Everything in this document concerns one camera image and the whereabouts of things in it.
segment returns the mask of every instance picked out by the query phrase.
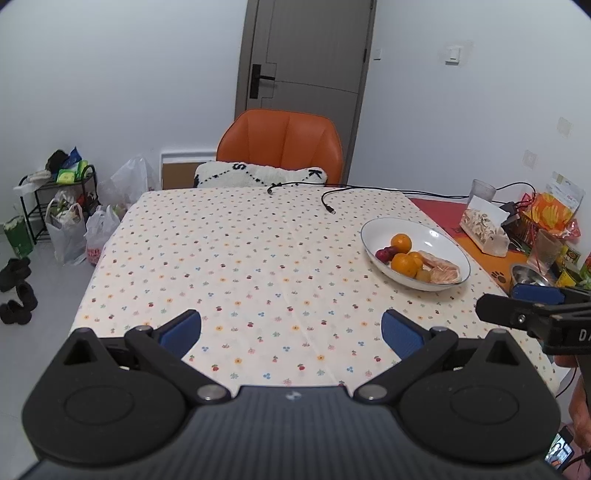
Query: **gray floor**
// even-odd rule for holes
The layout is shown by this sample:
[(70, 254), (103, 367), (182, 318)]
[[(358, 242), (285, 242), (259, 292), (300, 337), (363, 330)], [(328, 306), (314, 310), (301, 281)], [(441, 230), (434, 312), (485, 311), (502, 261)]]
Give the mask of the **gray floor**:
[[(0, 236), (0, 268), (13, 256), (6, 237)], [(92, 276), (87, 262), (60, 266), (51, 243), (39, 243), (31, 258), (27, 279), (39, 306), (27, 325), (0, 322), (0, 480), (24, 472), (35, 456), (21, 426), (27, 395), (67, 337), (76, 310)], [(17, 299), (14, 289), (0, 293), (0, 303)]]

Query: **person's arm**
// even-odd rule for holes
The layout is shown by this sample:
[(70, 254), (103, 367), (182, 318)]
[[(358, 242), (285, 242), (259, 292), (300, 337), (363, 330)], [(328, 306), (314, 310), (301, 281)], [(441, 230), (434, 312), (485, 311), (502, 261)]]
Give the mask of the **person's arm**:
[[(557, 355), (554, 357), (559, 367), (574, 368), (577, 360), (573, 356)], [(591, 416), (587, 407), (583, 377), (579, 377), (573, 390), (573, 397), (569, 405), (570, 418), (573, 420), (574, 442), (585, 452), (591, 450)]]

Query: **chair backrest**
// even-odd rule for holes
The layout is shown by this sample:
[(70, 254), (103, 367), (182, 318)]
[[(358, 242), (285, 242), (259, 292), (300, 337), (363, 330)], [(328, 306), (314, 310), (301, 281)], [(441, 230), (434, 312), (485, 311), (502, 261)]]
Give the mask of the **chair backrest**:
[(340, 182), (343, 153), (333, 123), (318, 115), (252, 109), (240, 115), (217, 148), (218, 161), (243, 161), (286, 170), (320, 167)]

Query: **orange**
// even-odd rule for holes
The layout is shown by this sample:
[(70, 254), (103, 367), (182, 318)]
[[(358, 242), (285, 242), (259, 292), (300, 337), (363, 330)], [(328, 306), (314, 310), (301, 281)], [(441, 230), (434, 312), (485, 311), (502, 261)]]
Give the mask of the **orange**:
[(414, 259), (407, 254), (396, 254), (390, 263), (390, 267), (395, 272), (398, 272), (407, 277), (414, 278), (417, 274), (418, 267)]
[(423, 267), (423, 256), (419, 252), (410, 252), (409, 255), (414, 259), (419, 270)]
[(417, 276), (415, 278), (417, 280), (429, 283), (431, 281), (431, 272), (429, 272), (429, 270), (421, 269), (417, 272)]
[(398, 251), (407, 254), (413, 247), (413, 243), (410, 241), (410, 237), (404, 233), (398, 233), (390, 240), (390, 246), (398, 248)]

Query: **floral tablecloth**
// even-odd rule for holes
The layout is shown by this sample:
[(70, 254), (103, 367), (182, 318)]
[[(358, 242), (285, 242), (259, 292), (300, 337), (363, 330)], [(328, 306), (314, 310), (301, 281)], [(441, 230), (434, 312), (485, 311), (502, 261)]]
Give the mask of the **floral tablecloth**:
[[(187, 309), (202, 335), (184, 358), (227, 386), (334, 385), (352, 392), (400, 359), (382, 340), (394, 308), (425, 328), (485, 336), (474, 304), (501, 293), (477, 263), (458, 288), (428, 293), (372, 268), (362, 225), (395, 216), (436, 226), (404, 195), (349, 190), (320, 203), (321, 187), (148, 192), (105, 247), (73, 328), (121, 336)], [(513, 331), (544, 381), (559, 378), (535, 340)]]

